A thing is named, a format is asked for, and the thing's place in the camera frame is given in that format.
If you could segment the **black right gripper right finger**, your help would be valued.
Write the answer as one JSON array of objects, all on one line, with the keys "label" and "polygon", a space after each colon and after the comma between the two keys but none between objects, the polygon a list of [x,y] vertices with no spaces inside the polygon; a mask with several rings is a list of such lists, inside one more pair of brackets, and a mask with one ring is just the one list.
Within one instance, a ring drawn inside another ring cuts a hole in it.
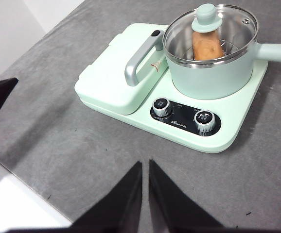
[{"label": "black right gripper right finger", "polygon": [[155,233],[228,232],[185,195],[154,160],[149,161],[149,203]]}]

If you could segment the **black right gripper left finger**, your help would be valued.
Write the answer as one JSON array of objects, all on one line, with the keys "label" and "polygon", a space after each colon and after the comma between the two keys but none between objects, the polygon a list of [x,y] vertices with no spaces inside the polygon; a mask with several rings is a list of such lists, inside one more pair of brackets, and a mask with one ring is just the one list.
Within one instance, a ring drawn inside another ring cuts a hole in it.
[{"label": "black right gripper left finger", "polygon": [[137,161],[111,191],[70,226],[79,233],[136,233],[142,204],[142,163]]}]

